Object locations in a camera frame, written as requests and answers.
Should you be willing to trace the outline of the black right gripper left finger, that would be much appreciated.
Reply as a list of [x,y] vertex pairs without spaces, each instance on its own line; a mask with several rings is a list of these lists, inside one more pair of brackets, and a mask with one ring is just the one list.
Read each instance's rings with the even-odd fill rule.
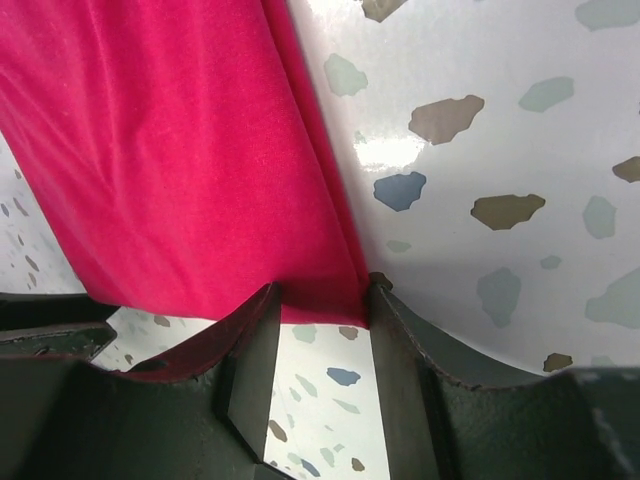
[[115,308],[85,294],[1,297],[5,479],[276,479],[263,460],[278,288],[127,371],[96,365]]

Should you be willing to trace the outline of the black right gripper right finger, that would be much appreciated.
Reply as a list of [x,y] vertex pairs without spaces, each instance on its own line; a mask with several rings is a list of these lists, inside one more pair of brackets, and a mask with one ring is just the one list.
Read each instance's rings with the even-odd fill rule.
[[423,320],[370,276],[367,308],[394,479],[635,479],[639,371],[539,376]]

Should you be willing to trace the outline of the magenta t shirt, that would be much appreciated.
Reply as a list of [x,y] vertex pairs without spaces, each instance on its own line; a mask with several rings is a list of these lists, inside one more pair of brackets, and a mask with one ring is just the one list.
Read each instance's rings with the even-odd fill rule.
[[95,299],[366,322],[368,271],[283,1],[5,1],[1,131]]

